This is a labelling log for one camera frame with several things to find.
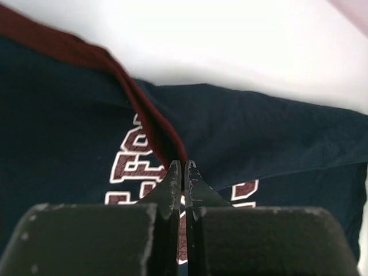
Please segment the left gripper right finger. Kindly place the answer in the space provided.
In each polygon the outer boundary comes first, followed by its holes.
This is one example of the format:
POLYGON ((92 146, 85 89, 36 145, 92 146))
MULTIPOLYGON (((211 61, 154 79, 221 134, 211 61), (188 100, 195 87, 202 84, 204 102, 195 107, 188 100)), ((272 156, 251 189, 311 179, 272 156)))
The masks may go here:
POLYGON ((339 223, 316 207, 235 208, 185 165, 189 275, 358 275, 339 223))

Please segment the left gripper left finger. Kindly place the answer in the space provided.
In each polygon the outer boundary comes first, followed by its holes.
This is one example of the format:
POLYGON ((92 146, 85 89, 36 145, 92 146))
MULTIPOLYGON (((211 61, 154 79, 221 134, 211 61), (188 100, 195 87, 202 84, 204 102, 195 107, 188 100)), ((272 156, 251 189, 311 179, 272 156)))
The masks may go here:
POLYGON ((2 275, 177 275, 181 165, 133 205, 39 204, 18 222, 2 275))

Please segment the navy tank top red trim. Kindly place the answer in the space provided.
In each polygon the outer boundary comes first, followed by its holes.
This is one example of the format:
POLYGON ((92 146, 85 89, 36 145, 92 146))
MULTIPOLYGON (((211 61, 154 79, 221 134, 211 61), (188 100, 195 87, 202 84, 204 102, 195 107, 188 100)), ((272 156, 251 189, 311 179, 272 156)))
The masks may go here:
POLYGON ((318 206, 356 258, 367 116, 131 78, 103 48, 1 6, 1 247, 43 202, 134 204, 193 160, 236 207, 318 206))

